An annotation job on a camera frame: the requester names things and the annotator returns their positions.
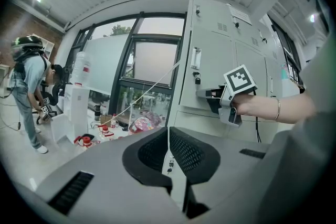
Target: man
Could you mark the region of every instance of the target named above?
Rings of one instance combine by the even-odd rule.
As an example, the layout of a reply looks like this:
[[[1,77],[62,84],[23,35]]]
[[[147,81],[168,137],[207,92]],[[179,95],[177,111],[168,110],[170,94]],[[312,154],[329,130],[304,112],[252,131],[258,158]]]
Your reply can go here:
[[[14,42],[16,46],[41,46],[41,39],[34,36],[27,36],[17,38]],[[24,126],[32,147],[39,153],[47,153],[48,149],[41,145],[36,136],[34,126],[32,108],[36,109],[38,114],[43,117],[43,112],[38,105],[38,101],[43,105],[43,97],[40,91],[40,83],[43,77],[46,77],[48,84],[55,84],[54,81],[59,79],[62,74],[62,67],[60,65],[52,65],[42,55],[34,54],[28,56],[23,60],[24,72],[13,72],[11,87],[13,88],[12,94],[19,108],[20,114],[24,119]]]

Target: white shoe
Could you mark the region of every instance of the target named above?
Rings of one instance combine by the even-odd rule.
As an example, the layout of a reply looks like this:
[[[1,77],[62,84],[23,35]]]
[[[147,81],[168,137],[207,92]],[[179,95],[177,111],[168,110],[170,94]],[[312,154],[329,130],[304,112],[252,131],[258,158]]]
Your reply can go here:
[[[41,146],[39,148],[36,148],[36,151],[41,154],[45,154],[48,152],[48,149],[45,146]]]

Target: hand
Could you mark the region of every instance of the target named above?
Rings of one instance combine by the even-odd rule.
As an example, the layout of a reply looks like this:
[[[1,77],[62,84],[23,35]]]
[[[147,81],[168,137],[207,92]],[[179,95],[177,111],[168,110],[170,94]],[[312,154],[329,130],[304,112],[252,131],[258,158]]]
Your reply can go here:
[[[44,117],[44,113],[43,113],[43,111],[42,111],[42,110],[39,110],[39,111],[38,111],[38,115],[40,116],[40,118],[41,118],[41,120],[42,120],[43,117]]]
[[[238,115],[248,115],[250,109],[250,101],[253,95],[241,93],[235,95],[232,101],[232,105],[237,109]]]

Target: bottle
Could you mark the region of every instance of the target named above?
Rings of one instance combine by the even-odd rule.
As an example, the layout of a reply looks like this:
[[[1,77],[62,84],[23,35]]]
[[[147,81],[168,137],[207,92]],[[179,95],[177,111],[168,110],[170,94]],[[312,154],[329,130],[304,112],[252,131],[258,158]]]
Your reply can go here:
[[[111,128],[115,128],[115,126],[116,126],[116,125],[115,125],[115,124],[116,124],[116,123],[115,123],[115,122],[116,122],[115,120],[116,120],[116,119],[113,119],[113,120],[111,121]]]
[[[100,105],[95,105],[95,117],[94,117],[94,120],[95,121],[99,121],[100,119]]]
[[[83,51],[77,53],[70,82],[78,86],[87,85],[90,66],[89,56]]]

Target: black strap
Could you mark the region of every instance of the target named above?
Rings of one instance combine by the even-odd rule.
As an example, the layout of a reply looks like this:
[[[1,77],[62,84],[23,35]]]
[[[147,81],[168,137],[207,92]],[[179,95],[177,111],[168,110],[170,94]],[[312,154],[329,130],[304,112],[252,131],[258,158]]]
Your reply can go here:
[[[40,55],[41,56],[41,58],[42,58],[42,60],[43,60],[43,63],[44,63],[44,71],[46,71],[47,70],[47,62],[46,62],[46,59],[42,56],[42,55]]]

